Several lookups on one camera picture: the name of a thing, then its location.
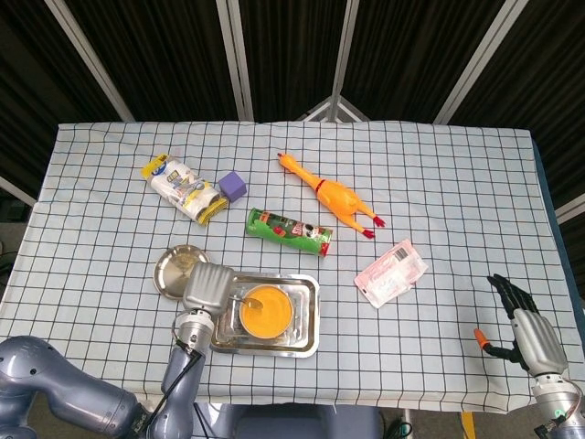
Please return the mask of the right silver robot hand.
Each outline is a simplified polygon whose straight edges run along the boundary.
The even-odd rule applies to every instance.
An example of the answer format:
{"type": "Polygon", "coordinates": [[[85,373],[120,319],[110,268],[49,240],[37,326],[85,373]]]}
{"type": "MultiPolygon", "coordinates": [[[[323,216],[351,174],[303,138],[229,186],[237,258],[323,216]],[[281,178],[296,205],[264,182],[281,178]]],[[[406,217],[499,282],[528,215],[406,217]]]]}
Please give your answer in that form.
{"type": "Polygon", "coordinates": [[[480,349],[492,357],[519,364],[532,377],[561,375],[568,368],[566,354],[532,295],[500,274],[488,275],[487,280],[500,296],[515,339],[512,348],[496,347],[477,327],[473,333],[480,349]]]}

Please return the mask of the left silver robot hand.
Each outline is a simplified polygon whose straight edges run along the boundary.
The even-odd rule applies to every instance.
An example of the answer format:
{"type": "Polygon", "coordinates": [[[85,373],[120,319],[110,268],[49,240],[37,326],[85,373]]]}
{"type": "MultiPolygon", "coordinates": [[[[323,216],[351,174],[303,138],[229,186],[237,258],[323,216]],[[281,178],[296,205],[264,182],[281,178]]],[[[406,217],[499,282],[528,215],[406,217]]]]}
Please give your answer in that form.
{"type": "Polygon", "coordinates": [[[235,276],[234,270],[224,265],[196,264],[183,293],[183,307],[185,310],[200,309],[213,317],[222,315],[227,310],[235,276]]]}

